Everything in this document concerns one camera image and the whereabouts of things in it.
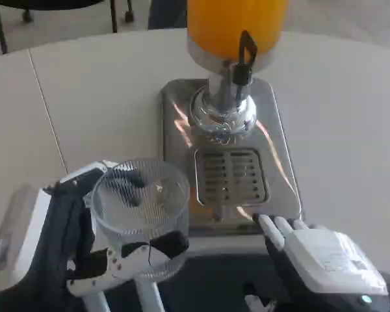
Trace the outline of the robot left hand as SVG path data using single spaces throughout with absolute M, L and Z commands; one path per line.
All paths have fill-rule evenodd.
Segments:
M 108 311 L 107 291 L 169 278 L 189 247 L 189 198 L 184 173 L 157 159 L 21 187 L 0 227 L 0 311 Z

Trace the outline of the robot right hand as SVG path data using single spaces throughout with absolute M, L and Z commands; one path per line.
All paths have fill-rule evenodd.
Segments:
M 289 299 L 260 297 L 262 311 L 390 311 L 390 274 L 346 234 L 256 213 L 267 254 Z

